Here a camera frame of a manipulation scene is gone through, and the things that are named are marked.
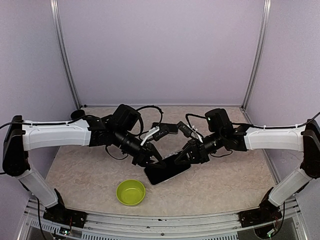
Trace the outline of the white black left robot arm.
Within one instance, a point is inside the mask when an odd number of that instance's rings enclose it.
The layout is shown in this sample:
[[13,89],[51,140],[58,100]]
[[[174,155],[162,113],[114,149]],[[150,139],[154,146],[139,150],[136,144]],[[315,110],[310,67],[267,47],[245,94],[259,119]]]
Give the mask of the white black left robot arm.
[[30,121],[16,115],[6,123],[2,169],[6,175],[18,179],[42,203],[46,220],[83,227],[87,214],[65,207],[61,194],[28,162],[28,152],[47,147],[114,145],[132,156],[133,165],[163,169],[166,163],[156,147],[147,138],[140,140],[131,133],[135,124],[142,122],[139,110],[125,104],[102,118],[87,115],[81,109],[74,111],[69,121]]

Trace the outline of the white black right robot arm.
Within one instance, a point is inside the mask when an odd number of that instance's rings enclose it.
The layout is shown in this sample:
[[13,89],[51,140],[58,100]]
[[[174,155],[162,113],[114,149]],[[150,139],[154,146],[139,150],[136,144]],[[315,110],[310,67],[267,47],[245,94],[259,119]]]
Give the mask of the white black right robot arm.
[[206,163],[209,155],[222,147],[240,152],[276,149],[303,153],[300,166],[271,188],[257,208],[239,213],[243,227],[280,219],[280,206],[320,177],[320,127],[315,119],[293,126],[255,126],[231,122],[223,108],[208,111],[204,118],[211,134],[191,138],[174,160],[176,165]]

